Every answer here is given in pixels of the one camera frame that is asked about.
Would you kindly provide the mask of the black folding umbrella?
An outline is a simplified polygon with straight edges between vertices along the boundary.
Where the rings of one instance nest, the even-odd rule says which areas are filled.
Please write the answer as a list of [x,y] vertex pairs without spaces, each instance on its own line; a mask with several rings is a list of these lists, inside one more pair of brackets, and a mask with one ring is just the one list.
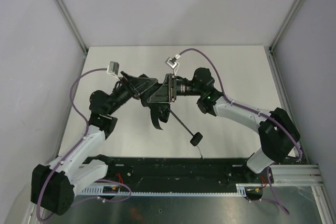
[[[161,83],[155,84],[153,87],[151,87],[148,91],[143,93],[141,95],[141,104],[144,107],[148,107],[150,109],[150,117],[151,122],[153,126],[161,130],[160,122],[166,123],[169,119],[169,116],[172,115],[178,123],[191,135],[190,143],[196,147],[198,150],[200,149],[198,147],[199,142],[203,138],[202,134],[199,132],[193,133],[184,123],[183,121],[174,113],[171,109],[171,103],[170,104],[161,104],[161,103],[154,103],[154,104],[148,104],[147,99],[148,97],[159,88]],[[195,96],[200,95],[200,91],[194,87],[191,81],[188,80],[177,80],[177,96]]]

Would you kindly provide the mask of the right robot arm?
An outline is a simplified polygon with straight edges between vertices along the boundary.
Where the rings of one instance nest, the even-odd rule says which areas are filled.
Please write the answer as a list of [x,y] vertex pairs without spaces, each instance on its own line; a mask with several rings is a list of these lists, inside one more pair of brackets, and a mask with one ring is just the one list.
[[228,101],[214,82],[207,68],[197,68],[192,80],[167,74],[163,83],[150,87],[141,103],[150,108],[152,124],[160,129],[160,122],[167,122],[172,114],[170,104],[176,97],[198,96],[197,106],[202,113],[233,120],[258,133],[261,148],[246,161],[249,170],[259,174],[272,163],[282,162],[300,140],[288,113],[282,108],[267,111]]

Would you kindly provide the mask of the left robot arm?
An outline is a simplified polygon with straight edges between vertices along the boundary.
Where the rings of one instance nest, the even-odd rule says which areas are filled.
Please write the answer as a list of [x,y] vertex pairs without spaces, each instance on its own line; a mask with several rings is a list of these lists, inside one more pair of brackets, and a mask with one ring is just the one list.
[[139,99],[158,82],[156,78],[144,74],[138,77],[125,72],[121,74],[122,78],[110,94],[101,90],[91,94],[89,118],[73,107],[85,121],[85,131],[80,139],[64,155],[56,157],[47,165],[39,164],[34,168],[31,201],[37,206],[39,221],[44,221],[40,214],[42,208],[52,214],[63,215],[72,206],[76,196],[107,175],[107,162],[98,158],[89,164],[84,164],[84,161],[113,132],[118,120],[112,114],[130,99]]

